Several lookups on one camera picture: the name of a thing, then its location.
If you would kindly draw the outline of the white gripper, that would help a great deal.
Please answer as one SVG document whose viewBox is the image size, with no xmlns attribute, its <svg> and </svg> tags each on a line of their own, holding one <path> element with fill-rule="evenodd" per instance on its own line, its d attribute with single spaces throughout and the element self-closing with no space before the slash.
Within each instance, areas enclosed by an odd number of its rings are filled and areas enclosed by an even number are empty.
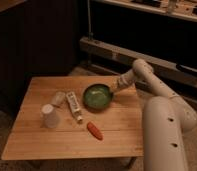
<svg viewBox="0 0 197 171">
<path fill-rule="evenodd" d="M 116 81 L 116 86 L 110 86 L 109 87 L 109 91 L 111 94 L 114 94 L 118 91 L 121 91 L 123 89 L 126 89 L 130 86 L 130 84 L 126 81 L 125 77 L 124 76 L 120 76 L 117 78 L 117 81 Z"/>
</svg>

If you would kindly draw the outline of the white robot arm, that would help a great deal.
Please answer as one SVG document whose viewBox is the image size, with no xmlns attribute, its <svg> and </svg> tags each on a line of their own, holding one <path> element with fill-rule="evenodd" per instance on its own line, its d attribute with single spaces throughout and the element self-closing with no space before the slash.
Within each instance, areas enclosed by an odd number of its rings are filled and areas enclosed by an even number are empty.
<svg viewBox="0 0 197 171">
<path fill-rule="evenodd" d="M 153 93 L 142 113 L 144 171 L 189 171 L 183 133 L 197 125 L 197 112 L 143 59 L 136 59 L 129 71 L 118 76 L 110 92 L 130 87 L 136 78 Z"/>
</svg>

